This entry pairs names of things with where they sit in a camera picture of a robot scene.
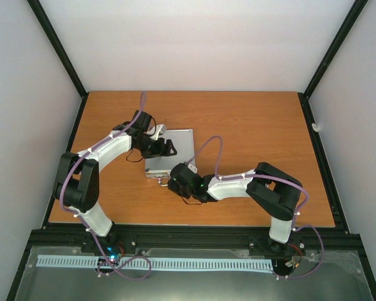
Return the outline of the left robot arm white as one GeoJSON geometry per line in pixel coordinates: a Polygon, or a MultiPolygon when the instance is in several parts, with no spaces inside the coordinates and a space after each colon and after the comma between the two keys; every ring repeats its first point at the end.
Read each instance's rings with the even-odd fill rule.
{"type": "Polygon", "coordinates": [[[115,126],[101,141],[77,152],[65,152],[60,157],[53,196],[63,210],[79,218],[87,231],[96,237],[96,245],[104,252],[113,251],[118,237],[110,230],[112,220],[102,210],[100,194],[100,172],[118,156],[138,150],[144,159],[171,157],[177,155],[173,142],[164,139],[165,125],[155,124],[154,118],[142,110],[134,113],[131,121],[115,126]]]}

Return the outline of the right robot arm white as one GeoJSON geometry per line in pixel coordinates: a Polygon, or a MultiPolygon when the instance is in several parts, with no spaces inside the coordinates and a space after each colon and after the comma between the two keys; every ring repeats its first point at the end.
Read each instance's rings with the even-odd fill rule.
{"type": "Polygon", "coordinates": [[[180,163],[171,170],[167,187],[182,199],[193,198],[201,204],[229,198],[253,199],[271,216],[263,248],[275,253],[288,247],[298,201],[302,194],[308,197],[298,180],[266,162],[241,174],[203,177],[191,164],[180,163]]]}

